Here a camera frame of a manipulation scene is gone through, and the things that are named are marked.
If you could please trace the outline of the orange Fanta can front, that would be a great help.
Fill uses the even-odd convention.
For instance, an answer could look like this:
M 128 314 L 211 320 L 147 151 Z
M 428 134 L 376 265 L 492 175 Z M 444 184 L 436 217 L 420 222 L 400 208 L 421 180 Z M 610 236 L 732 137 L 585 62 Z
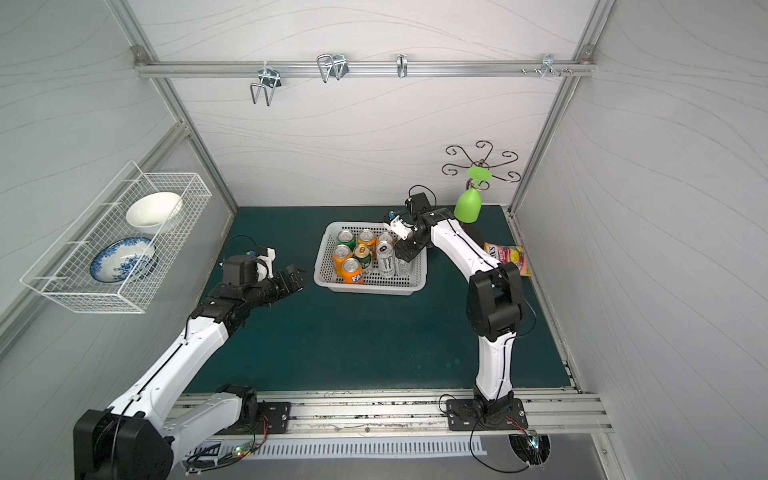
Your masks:
M 350 257 L 341 264 L 342 279 L 345 284 L 362 284 L 362 265 L 358 259 Z

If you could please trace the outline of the white Monster can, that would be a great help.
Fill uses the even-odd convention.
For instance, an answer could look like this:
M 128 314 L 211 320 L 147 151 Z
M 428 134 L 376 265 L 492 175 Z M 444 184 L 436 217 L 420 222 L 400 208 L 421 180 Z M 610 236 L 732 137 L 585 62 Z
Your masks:
M 396 257 L 390 242 L 381 241 L 377 244 L 376 260 L 382 277 L 391 278 L 396 275 Z
M 394 243 L 394 253 L 396 259 L 396 272 L 399 277 L 409 277 L 411 274 L 411 261 L 406 258 L 405 247 L 402 246 L 403 240 L 397 239 Z

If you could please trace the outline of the orange soda can yellow band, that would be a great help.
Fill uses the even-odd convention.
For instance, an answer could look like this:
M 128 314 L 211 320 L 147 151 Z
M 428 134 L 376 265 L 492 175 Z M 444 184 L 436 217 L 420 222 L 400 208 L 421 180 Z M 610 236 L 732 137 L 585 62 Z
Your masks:
M 338 277 L 343 276 L 343 264 L 353 254 L 353 250 L 346 244 L 336 245 L 332 252 L 332 258 L 335 265 L 335 272 Z

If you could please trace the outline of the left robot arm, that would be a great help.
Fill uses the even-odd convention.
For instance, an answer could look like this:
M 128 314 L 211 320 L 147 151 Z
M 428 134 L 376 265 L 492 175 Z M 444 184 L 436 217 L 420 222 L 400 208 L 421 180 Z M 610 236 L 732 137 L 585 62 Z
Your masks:
M 77 479 L 165 479 L 199 444 L 232 426 L 264 430 L 254 390 L 227 387 L 188 413 L 168 417 L 205 365 L 249 318 L 302 290 L 293 265 L 254 281 L 227 274 L 188 317 L 185 328 L 148 371 L 104 410 L 87 410 L 73 427 Z

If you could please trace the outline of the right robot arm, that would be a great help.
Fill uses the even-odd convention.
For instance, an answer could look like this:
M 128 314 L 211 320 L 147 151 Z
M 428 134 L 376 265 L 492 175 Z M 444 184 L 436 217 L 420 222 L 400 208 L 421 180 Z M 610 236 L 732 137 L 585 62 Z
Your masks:
M 397 258 L 411 261 L 423 249 L 434 247 L 464 276 L 468 285 L 466 314 L 479 342 L 475 410 L 479 417 L 507 413 L 514 400 L 513 347 L 524 317 L 519 269 L 488 254 L 445 208 L 425 210 L 411 222 L 392 216 L 386 225 L 397 238 Z

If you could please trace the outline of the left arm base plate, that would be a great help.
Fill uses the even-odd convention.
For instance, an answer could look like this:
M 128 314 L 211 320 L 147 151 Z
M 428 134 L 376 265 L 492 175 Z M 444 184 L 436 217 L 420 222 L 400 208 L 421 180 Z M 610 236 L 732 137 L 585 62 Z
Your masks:
M 220 430 L 217 435 L 285 434 L 288 431 L 292 404 L 290 402 L 260 402 L 247 407 L 235 424 Z

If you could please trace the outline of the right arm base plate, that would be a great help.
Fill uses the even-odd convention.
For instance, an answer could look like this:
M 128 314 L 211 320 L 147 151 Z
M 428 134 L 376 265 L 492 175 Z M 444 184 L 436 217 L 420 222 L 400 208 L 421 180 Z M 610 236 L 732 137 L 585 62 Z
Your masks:
M 448 398 L 442 401 L 441 411 L 447 417 L 450 431 L 523 431 L 528 429 L 528 418 L 522 400 L 504 397 L 485 402 L 473 399 Z

